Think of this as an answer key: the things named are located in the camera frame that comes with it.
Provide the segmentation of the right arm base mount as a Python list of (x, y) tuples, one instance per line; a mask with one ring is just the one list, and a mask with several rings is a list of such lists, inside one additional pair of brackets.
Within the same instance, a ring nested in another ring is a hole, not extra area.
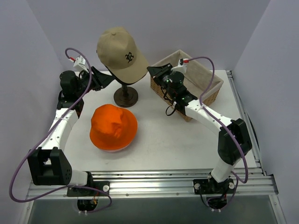
[(211, 211), (218, 212), (221, 212), (229, 204), (237, 187), (231, 178), (220, 183), (213, 178), (194, 179), (192, 182), (194, 194), (199, 195), (202, 203)]

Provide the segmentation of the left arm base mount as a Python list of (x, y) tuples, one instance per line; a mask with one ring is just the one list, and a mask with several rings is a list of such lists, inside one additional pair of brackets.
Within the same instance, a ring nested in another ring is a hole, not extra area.
[[(69, 187), (66, 196), (77, 198), (75, 205), (78, 211), (88, 214), (104, 210), (112, 205), (109, 191), (109, 181), (95, 181), (86, 186)], [(109, 199), (107, 205), (100, 205), (99, 199), (102, 196)]]

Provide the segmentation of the pink bucket hat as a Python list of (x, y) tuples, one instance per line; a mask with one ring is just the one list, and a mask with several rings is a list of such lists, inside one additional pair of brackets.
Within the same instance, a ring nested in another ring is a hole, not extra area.
[(114, 150), (103, 150), (104, 152), (107, 152), (107, 153), (116, 153), (116, 152), (119, 152), (119, 151), (122, 151), (124, 149), (126, 149), (128, 146), (125, 146), (123, 148), (119, 148), (119, 149), (114, 149)]

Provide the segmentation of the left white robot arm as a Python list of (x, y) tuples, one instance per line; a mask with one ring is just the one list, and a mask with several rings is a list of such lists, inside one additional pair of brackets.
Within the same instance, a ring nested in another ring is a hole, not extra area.
[(82, 94), (106, 88), (114, 77), (92, 67), (78, 75), (67, 70), (60, 74), (61, 91), (58, 95), (56, 115), (50, 134), (27, 158), (32, 180), (35, 185), (75, 186), (88, 196), (94, 191), (94, 183), (86, 171), (74, 170), (64, 154), (64, 148), (74, 124), (84, 106)]

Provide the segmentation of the orange bucket hat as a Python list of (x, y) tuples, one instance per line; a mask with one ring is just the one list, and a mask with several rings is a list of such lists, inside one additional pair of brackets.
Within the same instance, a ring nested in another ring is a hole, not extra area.
[(137, 130), (138, 122), (131, 111), (105, 104), (91, 118), (90, 140), (101, 150), (122, 150), (134, 140)]

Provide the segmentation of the beige embroidered cap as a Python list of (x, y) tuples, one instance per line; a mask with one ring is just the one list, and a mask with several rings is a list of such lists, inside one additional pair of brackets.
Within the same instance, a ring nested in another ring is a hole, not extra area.
[(148, 61), (124, 27), (104, 31), (96, 52), (101, 63), (122, 83), (134, 84), (147, 73)]

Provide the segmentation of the black embroidered cap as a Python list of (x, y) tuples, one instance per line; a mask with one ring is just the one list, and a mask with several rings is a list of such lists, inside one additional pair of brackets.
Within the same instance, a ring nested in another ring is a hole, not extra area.
[(123, 81), (121, 81), (111, 70), (109, 70), (109, 68), (108, 67), (106, 67), (107, 69), (108, 69), (108, 71), (110, 72), (110, 74), (114, 77), (114, 79), (118, 82), (118, 83), (120, 83), (120, 84), (122, 84), (122, 85), (133, 85), (133, 84), (135, 84), (136, 82), (133, 82), (133, 83), (125, 83), (125, 82), (123, 82)]

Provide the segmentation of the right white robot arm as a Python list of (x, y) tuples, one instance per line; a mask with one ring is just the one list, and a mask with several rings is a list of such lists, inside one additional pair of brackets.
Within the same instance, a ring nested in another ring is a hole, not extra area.
[(207, 186), (210, 191), (219, 192), (236, 164), (252, 149), (246, 123), (219, 114), (191, 94), (184, 86), (185, 76), (179, 66), (149, 66), (147, 70), (175, 111), (200, 122), (218, 136), (219, 161), (211, 171)]

